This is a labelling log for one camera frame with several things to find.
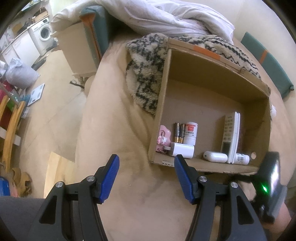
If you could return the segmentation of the black gold battery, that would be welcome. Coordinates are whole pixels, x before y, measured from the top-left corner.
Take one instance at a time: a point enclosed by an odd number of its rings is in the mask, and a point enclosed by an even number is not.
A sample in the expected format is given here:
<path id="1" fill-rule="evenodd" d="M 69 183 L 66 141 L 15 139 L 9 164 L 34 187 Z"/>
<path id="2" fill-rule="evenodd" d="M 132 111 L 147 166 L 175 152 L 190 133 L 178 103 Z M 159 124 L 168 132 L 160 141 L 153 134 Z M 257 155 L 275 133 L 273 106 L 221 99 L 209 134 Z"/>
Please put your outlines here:
<path id="1" fill-rule="evenodd" d="M 180 139 L 180 123 L 174 123 L 174 142 L 178 143 Z"/>
<path id="2" fill-rule="evenodd" d="M 185 135 L 185 128 L 186 125 L 184 123 L 180 124 L 180 128 L 179 128 L 179 143 L 183 144 L 184 143 L 184 135 Z"/>

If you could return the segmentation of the pink cartoon toy keychain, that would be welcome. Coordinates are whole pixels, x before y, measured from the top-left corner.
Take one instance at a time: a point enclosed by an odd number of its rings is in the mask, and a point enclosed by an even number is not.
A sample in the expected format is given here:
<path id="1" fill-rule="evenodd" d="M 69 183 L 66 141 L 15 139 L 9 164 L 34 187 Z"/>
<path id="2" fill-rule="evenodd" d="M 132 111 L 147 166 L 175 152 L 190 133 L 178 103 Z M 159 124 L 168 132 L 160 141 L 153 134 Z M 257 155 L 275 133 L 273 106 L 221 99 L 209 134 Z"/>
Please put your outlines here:
<path id="1" fill-rule="evenodd" d="M 156 152 L 165 153 L 171 146 L 171 131 L 164 125 L 160 125 L 157 138 Z"/>

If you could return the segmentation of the small white tube bottle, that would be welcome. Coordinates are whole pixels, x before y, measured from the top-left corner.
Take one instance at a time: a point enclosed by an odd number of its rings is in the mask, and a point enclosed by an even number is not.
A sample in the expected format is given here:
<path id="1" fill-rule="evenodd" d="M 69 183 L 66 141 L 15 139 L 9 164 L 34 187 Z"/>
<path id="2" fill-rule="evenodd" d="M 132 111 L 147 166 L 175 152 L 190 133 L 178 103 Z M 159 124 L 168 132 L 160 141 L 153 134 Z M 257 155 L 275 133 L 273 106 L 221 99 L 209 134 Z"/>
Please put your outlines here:
<path id="1" fill-rule="evenodd" d="M 233 164 L 248 165 L 249 161 L 250 161 L 250 157 L 248 155 L 237 153 L 234 157 Z"/>

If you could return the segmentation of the white remote control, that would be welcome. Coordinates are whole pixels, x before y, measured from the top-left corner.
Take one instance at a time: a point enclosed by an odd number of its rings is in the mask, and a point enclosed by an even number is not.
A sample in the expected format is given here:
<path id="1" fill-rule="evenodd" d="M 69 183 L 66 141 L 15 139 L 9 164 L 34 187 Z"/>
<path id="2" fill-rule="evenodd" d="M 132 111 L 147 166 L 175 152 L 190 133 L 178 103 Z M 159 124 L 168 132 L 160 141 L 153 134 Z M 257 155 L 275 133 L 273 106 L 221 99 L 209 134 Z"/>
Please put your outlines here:
<path id="1" fill-rule="evenodd" d="M 221 152 L 226 154 L 228 164 L 232 164 L 236 156 L 240 132 L 240 113 L 233 112 L 225 116 L 224 133 L 222 137 Z"/>

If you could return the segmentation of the white earbuds case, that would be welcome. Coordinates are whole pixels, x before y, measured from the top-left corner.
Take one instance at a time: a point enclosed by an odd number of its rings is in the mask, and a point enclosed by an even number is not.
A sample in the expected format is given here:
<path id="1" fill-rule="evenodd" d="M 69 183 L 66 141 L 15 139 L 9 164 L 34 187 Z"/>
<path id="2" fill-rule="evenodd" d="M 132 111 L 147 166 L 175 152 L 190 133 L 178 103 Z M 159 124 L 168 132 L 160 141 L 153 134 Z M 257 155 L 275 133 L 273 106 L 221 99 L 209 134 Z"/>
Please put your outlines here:
<path id="1" fill-rule="evenodd" d="M 203 158 L 214 163 L 226 163 L 228 161 L 228 156 L 226 154 L 212 151 L 205 151 Z"/>

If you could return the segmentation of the light wooden board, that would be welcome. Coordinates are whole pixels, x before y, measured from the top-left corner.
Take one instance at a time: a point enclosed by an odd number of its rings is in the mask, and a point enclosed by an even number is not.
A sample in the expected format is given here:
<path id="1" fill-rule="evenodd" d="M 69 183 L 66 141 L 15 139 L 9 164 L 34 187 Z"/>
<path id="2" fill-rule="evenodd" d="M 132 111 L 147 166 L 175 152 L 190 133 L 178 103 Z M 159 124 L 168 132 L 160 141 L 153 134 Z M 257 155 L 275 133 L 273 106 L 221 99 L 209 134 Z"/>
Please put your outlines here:
<path id="1" fill-rule="evenodd" d="M 53 186 L 59 181 L 63 181 L 65 184 L 75 182 L 75 163 L 55 152 L 51 152 L 46 171 L 44 198 L 47 197 Z"/>

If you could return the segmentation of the brown cardboard box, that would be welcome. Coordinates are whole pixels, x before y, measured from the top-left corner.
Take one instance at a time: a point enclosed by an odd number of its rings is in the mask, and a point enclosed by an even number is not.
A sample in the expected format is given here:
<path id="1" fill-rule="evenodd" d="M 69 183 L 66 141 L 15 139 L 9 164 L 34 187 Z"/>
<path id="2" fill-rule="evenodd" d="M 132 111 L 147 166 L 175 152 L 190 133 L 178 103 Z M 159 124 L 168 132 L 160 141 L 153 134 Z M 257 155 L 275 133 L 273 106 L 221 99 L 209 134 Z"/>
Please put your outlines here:
<path id="1" fill-rule="evenodd" d="M 161 90 L 148 151 L 150 162 L 173 166 L 173 157 L 156 151 L 159 129 L 174 123 L 198 125 L 194 156 L 187 162 L 202 172 L 255 173 L 269 148 L 270 89 L 237 64 L 193 44 L 168 40 Z M 241 115 L 238 152 L 248 165 L 212 163 L 205 151 L 220 151 L 225 116 Z"/>

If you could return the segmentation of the white bathroom scale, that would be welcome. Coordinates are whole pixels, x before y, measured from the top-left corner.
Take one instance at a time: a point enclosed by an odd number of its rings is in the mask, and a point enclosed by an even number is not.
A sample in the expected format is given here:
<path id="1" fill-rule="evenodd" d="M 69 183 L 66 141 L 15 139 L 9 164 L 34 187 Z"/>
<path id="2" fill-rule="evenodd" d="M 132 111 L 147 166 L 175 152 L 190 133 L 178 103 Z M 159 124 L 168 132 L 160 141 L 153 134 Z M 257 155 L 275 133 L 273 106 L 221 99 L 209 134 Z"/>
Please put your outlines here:
<path id="1" fill-rule="evenodd" d="M 45 87 L 45 83 L 39 85 L 38 87 L 32 90 L 30 99 L 28 101 L 28 106 L 31 106 L 33 103 L 35 103 L 41 98 L 44 87 Z"/>

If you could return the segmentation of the teal cushion orange stripe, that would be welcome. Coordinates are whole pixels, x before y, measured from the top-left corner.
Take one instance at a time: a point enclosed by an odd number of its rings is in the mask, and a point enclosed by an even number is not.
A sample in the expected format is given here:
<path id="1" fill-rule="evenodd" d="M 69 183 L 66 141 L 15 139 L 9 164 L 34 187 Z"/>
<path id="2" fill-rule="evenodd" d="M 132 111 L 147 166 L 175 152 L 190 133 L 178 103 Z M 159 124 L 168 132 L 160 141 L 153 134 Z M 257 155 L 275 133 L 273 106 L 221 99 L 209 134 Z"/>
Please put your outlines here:
<path id="1" fill-rule="evenodd" d="M 294 91 L 295 87 L 293 83 L 288 78 L 279 62 L 257 39 L 255 39 L 255 37 L 246 32 L 241 43 L 264 68 L 283 99 L 286 98 L 291 91 Z"/>

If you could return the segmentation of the cream black patterned fuzzy blanket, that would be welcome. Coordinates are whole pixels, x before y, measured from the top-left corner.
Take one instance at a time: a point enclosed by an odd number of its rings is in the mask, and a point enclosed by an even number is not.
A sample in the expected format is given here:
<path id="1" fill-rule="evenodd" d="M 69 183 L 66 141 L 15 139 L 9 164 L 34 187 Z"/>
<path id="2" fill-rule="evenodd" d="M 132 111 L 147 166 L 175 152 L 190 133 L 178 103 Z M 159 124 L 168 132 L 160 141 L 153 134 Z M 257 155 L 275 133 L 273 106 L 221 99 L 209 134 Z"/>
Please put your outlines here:
<path id="1" fill-rule="evenodd" d="M 184 35 L 175 40 L 190 43 L 216 53 L 239 65 L 257 78 L 261 78 L 257 66 L 238 47 L 217 35 L 192 37 Z M 167 57 L 169 37 L 162 33 L 150 33 L 126 44 L 131 60 L 126 66 L 126 83 L 135 103 L 155 116 L 161 89 L 163 69 Z"/>

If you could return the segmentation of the beige wooden cabinet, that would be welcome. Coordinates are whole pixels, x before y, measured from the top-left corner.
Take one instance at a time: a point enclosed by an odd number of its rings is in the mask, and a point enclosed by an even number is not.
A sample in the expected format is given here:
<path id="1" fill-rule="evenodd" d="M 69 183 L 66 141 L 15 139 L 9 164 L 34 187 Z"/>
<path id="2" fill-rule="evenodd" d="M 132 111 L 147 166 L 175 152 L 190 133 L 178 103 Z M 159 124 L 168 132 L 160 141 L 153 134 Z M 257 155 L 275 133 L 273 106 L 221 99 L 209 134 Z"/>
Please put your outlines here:
<path id="1" fill-rule="evenodd" d="M 99 61 L 93 43 L 82 22 L 71 25 L 53 36 L 71 68 L 73 76 L 81 83 L 97 72 Z"/>

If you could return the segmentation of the grey white plastic bag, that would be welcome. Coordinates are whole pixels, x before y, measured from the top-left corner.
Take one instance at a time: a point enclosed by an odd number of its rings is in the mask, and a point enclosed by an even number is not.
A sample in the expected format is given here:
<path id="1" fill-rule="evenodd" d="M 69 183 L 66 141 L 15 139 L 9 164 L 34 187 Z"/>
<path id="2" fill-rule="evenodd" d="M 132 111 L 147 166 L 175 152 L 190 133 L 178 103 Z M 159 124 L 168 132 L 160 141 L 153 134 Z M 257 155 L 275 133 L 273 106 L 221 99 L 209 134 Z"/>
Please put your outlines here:
<path id="1" fill-rule="evenodd" d="M 38 79 L 39 73 L 29 65 L 22 63 L 18 58 L 12 58 L 6 71 L 6 80 L 9 84 L 26 89 Z"/>

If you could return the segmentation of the white washing machine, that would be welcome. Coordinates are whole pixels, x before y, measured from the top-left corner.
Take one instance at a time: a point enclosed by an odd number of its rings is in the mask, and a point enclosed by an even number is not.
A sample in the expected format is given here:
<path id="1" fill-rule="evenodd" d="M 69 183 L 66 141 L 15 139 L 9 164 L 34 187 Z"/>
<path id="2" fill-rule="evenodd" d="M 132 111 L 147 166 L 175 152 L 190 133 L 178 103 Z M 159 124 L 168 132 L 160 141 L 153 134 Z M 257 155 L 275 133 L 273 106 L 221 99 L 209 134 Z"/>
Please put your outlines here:
<path id="1" fill-rule="evenodd" d="M 50 47 L 55 43 L 52 37 L 52 27 L 49 18 L 43 18 L 37 23 L 30 25 L 28 33 L 34 42 L 40 56 L 43 56 Z"/>

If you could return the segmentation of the teal mattress edge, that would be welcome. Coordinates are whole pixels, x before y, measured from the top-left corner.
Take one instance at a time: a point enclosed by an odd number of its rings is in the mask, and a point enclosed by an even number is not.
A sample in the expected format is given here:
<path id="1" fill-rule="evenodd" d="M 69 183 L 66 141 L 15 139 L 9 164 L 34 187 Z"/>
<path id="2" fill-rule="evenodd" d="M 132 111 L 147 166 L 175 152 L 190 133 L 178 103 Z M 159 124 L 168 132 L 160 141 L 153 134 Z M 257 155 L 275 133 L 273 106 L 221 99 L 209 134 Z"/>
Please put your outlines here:
<path id="1" fill-rule="evenodd" d="M 94 51 L 96 66 L 99 66 L 102 57 L 109 46 L 110 40 L 110 15 L 108 11 L 100 5 L 88 6 L 79 15 L 87 36 L 91 41 Z"/>

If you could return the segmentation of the wooden chair frame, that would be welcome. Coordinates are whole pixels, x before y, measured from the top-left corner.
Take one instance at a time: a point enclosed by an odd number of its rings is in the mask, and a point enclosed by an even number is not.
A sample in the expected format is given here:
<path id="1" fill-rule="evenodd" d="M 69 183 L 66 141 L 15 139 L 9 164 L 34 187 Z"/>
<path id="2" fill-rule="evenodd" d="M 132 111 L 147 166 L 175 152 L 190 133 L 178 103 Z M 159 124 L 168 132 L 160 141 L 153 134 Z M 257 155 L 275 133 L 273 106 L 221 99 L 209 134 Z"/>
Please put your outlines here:
<path id="1" fill-rule="evenodd" d="M 5 172 L 9 173 L 11 169 L 11 154 L 13 149 L 13 144 L 15 140 L 16 128 L 18 126 L 19 120 L 21 118 L 22 112 L 25 108 L 26 102 L 20 101 L 19 104 L 14 106 L 11 114 L 11 118 L 6 130 L 6 137 L 4 138 L 3 154 L 1 158 L 1 164 L 3 165 Z"/>

